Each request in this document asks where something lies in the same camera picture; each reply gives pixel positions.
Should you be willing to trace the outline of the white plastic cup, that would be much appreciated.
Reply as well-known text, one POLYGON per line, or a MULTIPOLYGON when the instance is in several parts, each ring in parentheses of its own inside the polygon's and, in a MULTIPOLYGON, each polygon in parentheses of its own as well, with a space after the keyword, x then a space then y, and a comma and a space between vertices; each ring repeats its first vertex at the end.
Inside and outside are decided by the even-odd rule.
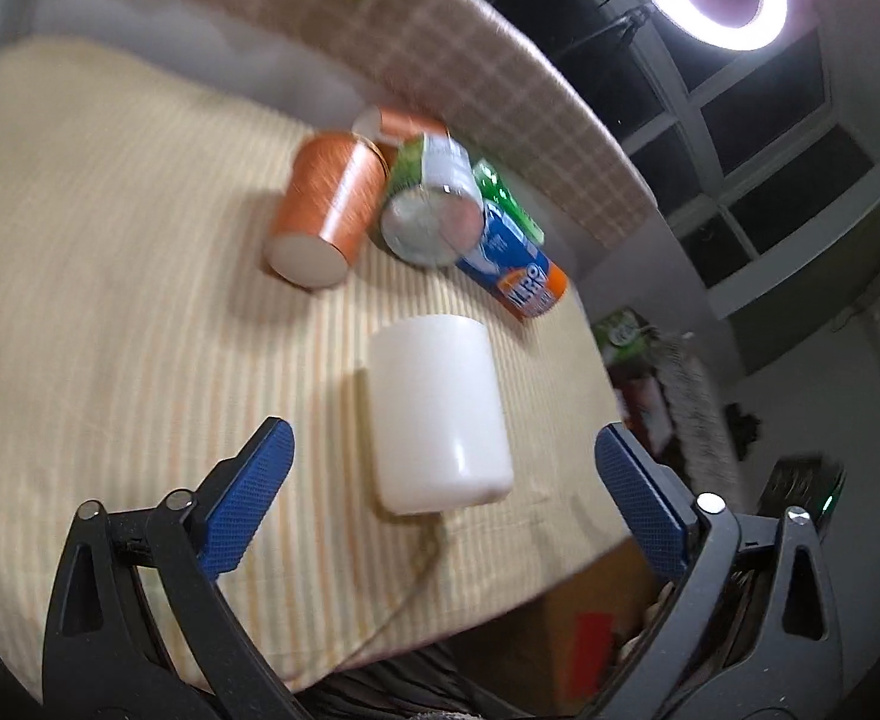
POLYGON ((368 401, 381 504, 394 515, 503 499, 515 483, 494 349, 477 320, 401 320, 371 335, 368 401))

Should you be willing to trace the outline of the blue orange Arctic Ocean cup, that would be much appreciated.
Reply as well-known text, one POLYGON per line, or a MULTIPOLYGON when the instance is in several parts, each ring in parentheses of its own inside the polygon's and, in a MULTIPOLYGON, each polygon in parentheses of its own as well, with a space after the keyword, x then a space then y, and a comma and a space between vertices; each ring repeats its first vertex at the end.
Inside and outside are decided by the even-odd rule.
POLYGON ((565 271, 488 200, 482 236, 456 266, 520 319, 544 316, 567 293, 565 271))

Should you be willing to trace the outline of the orange paper cup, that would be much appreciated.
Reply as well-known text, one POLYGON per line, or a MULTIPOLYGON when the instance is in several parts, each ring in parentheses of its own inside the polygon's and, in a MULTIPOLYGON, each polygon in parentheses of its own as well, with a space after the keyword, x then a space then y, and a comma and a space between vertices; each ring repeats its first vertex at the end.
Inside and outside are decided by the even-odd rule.
POLYGON ((387 180, 385 158, 367 138, 323 132, 305 140, 269 224, 268 265, 298 288, 341 284, 364 247, 387 180))

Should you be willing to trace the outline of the clear cup with colourful label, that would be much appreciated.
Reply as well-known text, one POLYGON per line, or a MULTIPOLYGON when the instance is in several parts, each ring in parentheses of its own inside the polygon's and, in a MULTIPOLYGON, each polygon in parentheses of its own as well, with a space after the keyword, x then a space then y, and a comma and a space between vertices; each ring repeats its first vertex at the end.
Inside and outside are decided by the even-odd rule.
POLYGON ((483 200, 469 153, 448 135, 422 133, 399 148, 380 213, 381 238, 409 265, 454 265, 482 238, 483 200))

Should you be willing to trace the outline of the orange cup at back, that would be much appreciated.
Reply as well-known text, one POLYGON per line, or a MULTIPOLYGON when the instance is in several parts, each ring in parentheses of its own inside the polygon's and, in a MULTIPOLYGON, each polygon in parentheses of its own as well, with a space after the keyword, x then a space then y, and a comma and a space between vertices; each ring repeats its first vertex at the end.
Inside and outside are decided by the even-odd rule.
POLYGON ((370 140, 383 154, 388 166, 394 164, 399 148, 410 138, 424 133, 449 135, 448 127, 437 119, 385 106, 362 110, 353 121, 352 132, 370 140))

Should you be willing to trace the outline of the dark red cardboard box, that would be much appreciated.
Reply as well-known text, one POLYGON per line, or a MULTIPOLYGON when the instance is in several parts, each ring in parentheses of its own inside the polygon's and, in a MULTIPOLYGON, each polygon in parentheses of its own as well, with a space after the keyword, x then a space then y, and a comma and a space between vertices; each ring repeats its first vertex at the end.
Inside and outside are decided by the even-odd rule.
POLYGON ((614 383, 614 394, 623 424, 648 454, 661 457, 674 437, 674 426, 659 382, 651 376, 621 380, 614 383))

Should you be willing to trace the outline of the green white paper bag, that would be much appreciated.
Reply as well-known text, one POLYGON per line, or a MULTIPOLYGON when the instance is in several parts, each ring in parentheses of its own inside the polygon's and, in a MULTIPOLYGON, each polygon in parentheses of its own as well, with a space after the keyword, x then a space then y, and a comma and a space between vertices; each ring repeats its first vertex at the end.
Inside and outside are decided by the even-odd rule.
POLYGON ((656 330, 645 317, 622 307, 591 325, 602 362, 607 367, 643 367, 650 362, 656 330))

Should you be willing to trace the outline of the brown plaid blanket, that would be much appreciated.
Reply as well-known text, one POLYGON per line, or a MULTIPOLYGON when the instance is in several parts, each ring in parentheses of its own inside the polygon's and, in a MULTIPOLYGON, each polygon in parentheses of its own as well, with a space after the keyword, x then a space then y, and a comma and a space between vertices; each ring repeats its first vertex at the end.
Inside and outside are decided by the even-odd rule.
POLYGON ((596 114, 487 0, 199 0, 318 50, 518 172, 607 249, 653 193, 596 114))

